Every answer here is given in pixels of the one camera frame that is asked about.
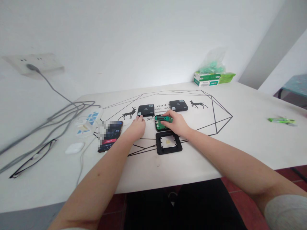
deer graphic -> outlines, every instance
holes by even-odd
[[[203,109],[204,109],[204,106],[206,106],[206,105],[204,105],[203,102],[200,102],[200,103],[194,103],[193,101],[190,101],[190,102],[192,104],[192,107],[196,106],[197,109],[198,109],[198,107],[197,107],[198,105],[201,105]]]
[[[136,111],[136,108],[135,108],[135,107],[134,107],[134,108],[132,107],[132,109],[133,109],[133,110],[132,110],[130,113],[124,113],[120,118],[123,117],[123,118],[125,119],[125,117],[126,117],[127,115],[130,115],[130,119],[131,119],[131,118],[132,118],[132,115],[133,115],[133,114],[135,113],[135,111]]]

eyeglasses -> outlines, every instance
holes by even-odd
[[[47,144],[45,144],[36,154],[34,154],[26,163],[24,163],[16,172],[14,172],[9,178],[17,178],[20,176],[25,170],[35,165],[39,162],[53,147],[56,139],[52,139]]]

green box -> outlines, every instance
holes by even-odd
[[[211,80],[209,86],[217,85],[219,80]]]
[[[236,75],[235,73],[222,73],[221,77],[219,78],[220,79],[219,84],[231,82],[231,80],[235,75]]]
[[[199,87],[201,87],[201,86],[214,86],[214,85],[218,85],[219,79],[217,79],[217,80],[210,80],[210,81],[198,81],[196,78],[194,78],[194,82]]]
[[[217,74],[204,74],[204,73],[199,73],[195,72],[194,73],[194,78],[196,78],[197,81],[210,81],[210,80],[217,80],[221,77],[219,73]]]

forearm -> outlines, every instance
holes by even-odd
[[[74,221],[76,226],[83,222],[92,228],[91,224],[99,221],[117,188],[132,145],[133,140],[124,134],[114,143],[71,194],[50,229],[63,227],[64,222],[73,227]]]
[[[252,198],[256,199],[262,194],[269,194],[268,198],[281,194],[306,196],[302,189],[261,161],[235,147],[195,130],[190,130],[187,138],[221,174],[228,177]]]

tiled floor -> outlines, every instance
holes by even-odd
[[[296,167],[305,177],[307,177],[307,165]],[[307,183],[303,181],[290,168],[276,170],[297,186],[307,191]],[[254,201],[240,188],[235,186],[227,178],[221,178],[227,188],[233,202],[235,203],[247,229],[249,230],[269,230],[269,227],[257,208]],[[179,192],[181,185],[172,187],[172,190]],[[104,215],[102,216],[98,230],[120,230],[123,229],[126,213],[126,194],[116,194],[110,201]]]

